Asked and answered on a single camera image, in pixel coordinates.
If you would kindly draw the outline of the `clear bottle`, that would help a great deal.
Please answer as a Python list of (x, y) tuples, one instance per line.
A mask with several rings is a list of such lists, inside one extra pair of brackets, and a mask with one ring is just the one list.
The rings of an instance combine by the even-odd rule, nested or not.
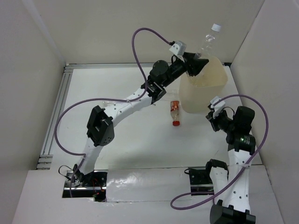
[[(221, 25), (213, 24), (209, 33), (206, 35), (204, 41), (201, 44), (201, 47), (195, 54), (195, 59), (208, 59), (212, 55), (212, 48), (215, 40), (217, 39), (218, 34), (221, 31)], [(205, 69), (207, 68), (208, 64), (204, 66), (201, 72), (197, 76), (190, 76), (190, 83), (195, 85), (196, 87), (203, 87), (206, 86), (206, 78), (205, 78)]]
[(163, 101), (176, 101), (179, 100), (178, 91), (177, 90), (169, 90), (166, 94), (162, 97)]
[(116, 105), (116, 103), (117, 102), (115, 102), (115, 101), (102, 101), (102, 106), (108, 107), (108, 106)]

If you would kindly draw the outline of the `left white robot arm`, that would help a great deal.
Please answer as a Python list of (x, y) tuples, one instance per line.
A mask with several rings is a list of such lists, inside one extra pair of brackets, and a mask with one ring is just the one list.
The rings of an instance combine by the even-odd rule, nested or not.
[(194, 53), (188, 52), (183, 54), (182, 59), (176, 58), (171, 64), (159, 60), (149, 72), (147, 82), (124, 102), (105, 108), (94, 107), (87, 122), (87, 142), (83, 159), (73, 167), (76, 182), (81, 186), (92, 182), (95, 162), (102, 148), (114, 139), (114, 128), (118, 123), (160, 100), (166, 94), (165, 88), (184, 73), (197, 76), (208, 62), (208, 59), (200, 59)]

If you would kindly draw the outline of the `red cap labelled bottle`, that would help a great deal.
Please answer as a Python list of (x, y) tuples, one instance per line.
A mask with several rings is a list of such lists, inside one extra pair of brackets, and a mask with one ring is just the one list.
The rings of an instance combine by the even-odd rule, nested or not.
[(180, 110), (178, 100), (173, 100), (170, 102), (170, 114), (172, 117), (172, 125), (180, 126)]

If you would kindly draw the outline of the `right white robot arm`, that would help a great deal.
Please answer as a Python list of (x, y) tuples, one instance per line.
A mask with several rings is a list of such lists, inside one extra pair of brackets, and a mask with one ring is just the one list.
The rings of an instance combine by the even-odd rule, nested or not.
[(255, 112), (239, 106), (232, 118), (225, 110), (211, 111), (206, 116), (212, 129), (226, 133), (229, 164), (211, 159), (206, 164), (204, 178), (213, 183), (215, 204), (210, 210), (212, 224), (254, 224), (256, 216), (249, 204), (249, 159), (256, 151), (256, 140), (250, 134)]

